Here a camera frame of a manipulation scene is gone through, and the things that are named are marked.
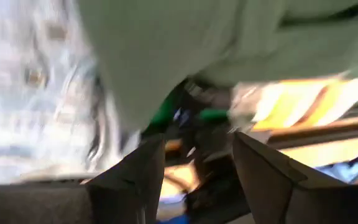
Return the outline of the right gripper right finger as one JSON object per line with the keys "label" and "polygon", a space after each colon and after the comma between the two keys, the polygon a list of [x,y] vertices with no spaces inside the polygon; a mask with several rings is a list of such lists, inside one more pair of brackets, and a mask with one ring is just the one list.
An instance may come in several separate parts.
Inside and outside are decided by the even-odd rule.
{"label": "right gripper right finger", "polygon": [[346,184],[240,132],[232,156],[256,223],[324,223],[312,193]]}

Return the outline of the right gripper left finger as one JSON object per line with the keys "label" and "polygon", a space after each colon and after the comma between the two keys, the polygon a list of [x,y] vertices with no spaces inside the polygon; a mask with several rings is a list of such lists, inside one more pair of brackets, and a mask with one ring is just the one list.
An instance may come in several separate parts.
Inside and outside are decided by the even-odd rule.
{"label": "right gripper left finger", "polygon": [[165,141],[162,134],[157,134],[87,182],[94,222],[154,224],[164,168]]}

